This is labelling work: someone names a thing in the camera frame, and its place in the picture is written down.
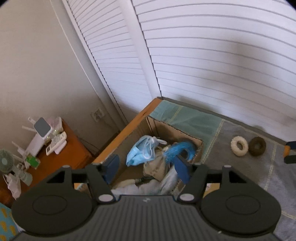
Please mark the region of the white louvered shutter door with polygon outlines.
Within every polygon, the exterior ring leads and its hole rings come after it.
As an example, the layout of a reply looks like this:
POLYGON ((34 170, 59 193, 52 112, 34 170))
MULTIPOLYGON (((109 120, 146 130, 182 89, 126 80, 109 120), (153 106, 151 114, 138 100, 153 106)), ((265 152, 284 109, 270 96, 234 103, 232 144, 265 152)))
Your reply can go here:
POLYGON ((119 115, 169 98, 295 139, 295 1, 63 1, 119 115))

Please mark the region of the orange finger cot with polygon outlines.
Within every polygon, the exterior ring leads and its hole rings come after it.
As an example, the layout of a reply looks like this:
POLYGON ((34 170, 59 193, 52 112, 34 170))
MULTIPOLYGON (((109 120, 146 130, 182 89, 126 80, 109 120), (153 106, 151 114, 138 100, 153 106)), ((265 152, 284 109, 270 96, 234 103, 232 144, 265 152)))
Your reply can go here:
POLYGON ((286 158, 290 154, 290 146, 285 145, 283 157, 286 158))

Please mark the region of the white power strip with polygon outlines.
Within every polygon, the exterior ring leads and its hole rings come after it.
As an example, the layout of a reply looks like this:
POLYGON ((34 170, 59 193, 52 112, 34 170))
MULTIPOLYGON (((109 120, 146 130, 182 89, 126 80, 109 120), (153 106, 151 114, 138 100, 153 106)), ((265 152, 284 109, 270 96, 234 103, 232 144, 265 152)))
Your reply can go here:
POLYGON ((8 186, 8 189, 11 191, 13 198, 18 199, 21 195, 20 179, 13 174, 3 174, 3 177, 8 186))

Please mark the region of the yellow blue paper bag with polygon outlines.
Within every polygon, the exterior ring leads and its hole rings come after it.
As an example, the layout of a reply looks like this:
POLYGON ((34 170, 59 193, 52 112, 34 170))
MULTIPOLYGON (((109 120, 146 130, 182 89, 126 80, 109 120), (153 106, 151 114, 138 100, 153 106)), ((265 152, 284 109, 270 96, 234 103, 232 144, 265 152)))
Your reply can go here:
POLYGON ((0 239, 12 240, 19 233, 11 214, 11 209, 0 204, 0 239))

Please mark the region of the white sock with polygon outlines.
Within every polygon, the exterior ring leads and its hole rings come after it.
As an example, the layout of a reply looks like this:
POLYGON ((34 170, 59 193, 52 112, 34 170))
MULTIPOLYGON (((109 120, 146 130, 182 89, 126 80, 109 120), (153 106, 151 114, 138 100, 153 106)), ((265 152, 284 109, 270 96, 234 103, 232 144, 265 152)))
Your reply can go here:
POLYGON ((111 192, 114 196, 121 195, 157 195, 160 182, 151 178, 128 179, 116 184, 111 192))

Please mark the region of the white phone stand device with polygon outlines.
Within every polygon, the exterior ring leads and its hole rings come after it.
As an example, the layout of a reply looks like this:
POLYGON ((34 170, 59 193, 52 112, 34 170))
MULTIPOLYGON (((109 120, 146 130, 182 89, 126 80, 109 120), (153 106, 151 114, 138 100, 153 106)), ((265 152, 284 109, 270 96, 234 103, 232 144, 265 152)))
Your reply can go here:
POLYGON ((53 130, 53 128, 47 123, 47 121, 43 117, 39 118, 33 124, 33 127, 43 140, 46 139, 53 130))

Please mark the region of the open brown cardboard box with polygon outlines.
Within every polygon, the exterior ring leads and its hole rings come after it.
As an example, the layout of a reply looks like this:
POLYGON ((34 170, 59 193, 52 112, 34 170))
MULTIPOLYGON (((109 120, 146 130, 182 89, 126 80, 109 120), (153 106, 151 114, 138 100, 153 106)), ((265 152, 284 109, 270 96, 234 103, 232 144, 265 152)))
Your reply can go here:
POLYGON ((188 163, 201 161, 204 141, 189 131, 146 117, 127 126, 99 155, 105 164, 108 158, 118 158, 119 166, 111 181, 111 192, 119 199, 123 195, 173 195, 184 189, 182 162, 173 161, 181 155, 188 163))

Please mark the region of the wooden bedside table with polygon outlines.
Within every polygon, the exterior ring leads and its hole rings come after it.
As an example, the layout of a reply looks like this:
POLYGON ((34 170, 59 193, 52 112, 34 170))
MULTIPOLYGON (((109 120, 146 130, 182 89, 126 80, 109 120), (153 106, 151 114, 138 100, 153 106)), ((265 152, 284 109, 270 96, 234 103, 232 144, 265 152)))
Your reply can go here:
MULTIPOLYGON (((49 174, 57 171, 63 165, 69 165, 72 169, 80 169, 93 161, 91 153, 79 141, 69 125, 64 120, 62 123, 64 131, 67 133, 67 145, 59 154, 52 153, 49 156, 46 155, 45 148, 40 150, 38 158, 41 164, 37 169, 29 168, 28 170, 33 177, 31 186, 37 185, 49 174)), ((22 183, 22 193, 28 191, 31 186, 22 183)))

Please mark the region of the grey checked towel mat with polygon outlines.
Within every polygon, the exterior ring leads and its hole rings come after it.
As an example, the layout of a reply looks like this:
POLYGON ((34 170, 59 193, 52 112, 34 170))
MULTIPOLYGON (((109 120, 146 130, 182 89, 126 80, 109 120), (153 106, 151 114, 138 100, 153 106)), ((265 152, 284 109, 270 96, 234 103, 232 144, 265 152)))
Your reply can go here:
POLYGON ((227 120, 203 128, 199 136, 204 142, 203 162, 212 169, 231 165, 273 195, 281 205, 281 218, 275 234, 282 240, 295 240, 295 165, 283 161, 284 146, 265 138, 266 150, 253 157, 233 154, 230 142, 241 136, 248 142, 258 133, 227 120))

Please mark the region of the white wifi router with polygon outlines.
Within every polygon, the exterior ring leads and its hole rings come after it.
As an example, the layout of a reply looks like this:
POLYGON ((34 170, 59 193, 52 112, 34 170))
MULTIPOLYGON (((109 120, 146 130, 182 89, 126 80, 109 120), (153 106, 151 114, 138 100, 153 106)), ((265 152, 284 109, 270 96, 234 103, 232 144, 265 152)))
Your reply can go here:
MULTIPOLYGON (((32 124, 34 124, 36 122, 36 120, 32 119, 31 117, 28 118, 28 121, 32 124)), ((16 144, 15 142, 11 142, 17 149, 17 152, 23 157, 25 158, 28 154, 31 154, 32 156, 36 157, 38 152, 42 149, 43 145, 45 145, 46 143, 48 143, 49 141, 51 141, 51 139, 54 137, 53 136, 53 131, 48 135, 48 137, 46 139, 42 139, 40 137, 40 135, 36 132, 36 130, 34 129, 34 127, 27 127, 27 126, 22 126, 22 129, 33 132, 35 135, 33 137, 33 139, 31 140, 31 142, 29 143, 29 145, 23 149, 22 147, 20 147, 18 144, 16 144)))

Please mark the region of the cream drawstring pouch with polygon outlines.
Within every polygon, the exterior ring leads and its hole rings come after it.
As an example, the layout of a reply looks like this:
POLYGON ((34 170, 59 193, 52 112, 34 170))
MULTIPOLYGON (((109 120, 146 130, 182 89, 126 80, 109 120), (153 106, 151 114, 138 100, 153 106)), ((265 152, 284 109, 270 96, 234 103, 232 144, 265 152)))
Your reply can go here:
POLYGON ((171 163, 165 161, 163 149, 156 148, 154 159, 144 163, 143 175, 161 182, 172 166, 171 163))

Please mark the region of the green small bottle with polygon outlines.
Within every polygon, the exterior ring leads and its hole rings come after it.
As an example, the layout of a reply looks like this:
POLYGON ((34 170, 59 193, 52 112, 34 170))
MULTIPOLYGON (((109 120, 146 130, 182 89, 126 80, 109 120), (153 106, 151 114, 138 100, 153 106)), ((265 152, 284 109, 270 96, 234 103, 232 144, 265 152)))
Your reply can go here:
POLYGON ((26 162, 33 167, 34 169, 37 169, 38 166, 40 165, 40 160, 32 155, 27 155, 26 156, 26 162))

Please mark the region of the cream scrunchie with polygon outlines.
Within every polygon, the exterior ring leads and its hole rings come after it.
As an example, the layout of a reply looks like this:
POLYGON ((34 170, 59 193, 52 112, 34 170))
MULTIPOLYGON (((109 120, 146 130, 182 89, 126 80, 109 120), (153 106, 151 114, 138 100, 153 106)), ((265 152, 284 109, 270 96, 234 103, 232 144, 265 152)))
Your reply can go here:
POLYGON ((234 137, 231 140, 230 146, 232 152, 238 157, 243 157, 248 152, 248 142, 241 136, 234 137))

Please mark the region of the brown scrunchie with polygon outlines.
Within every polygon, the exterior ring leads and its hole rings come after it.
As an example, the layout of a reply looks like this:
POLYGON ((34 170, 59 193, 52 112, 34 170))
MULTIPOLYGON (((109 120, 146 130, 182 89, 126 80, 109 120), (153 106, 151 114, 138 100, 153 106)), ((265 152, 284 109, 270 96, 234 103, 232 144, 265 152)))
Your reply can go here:
POLYGON ((266 151, 266 142, 261 137, 253 138, 248 145, 248 151, 252 156, 260 156, 266 151))

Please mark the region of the blue fluffy plush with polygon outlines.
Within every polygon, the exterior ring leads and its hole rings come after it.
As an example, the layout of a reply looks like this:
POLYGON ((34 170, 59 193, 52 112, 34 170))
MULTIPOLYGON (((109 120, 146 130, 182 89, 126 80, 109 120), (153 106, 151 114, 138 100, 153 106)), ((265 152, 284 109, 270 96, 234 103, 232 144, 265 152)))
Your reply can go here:
POLYGON ((171 163, 178 155, 189 161, 196 155, 196 150, 197 146, 191 141, 178 142, 165 148, 163 150, 163 157, 167 163, 171 163))

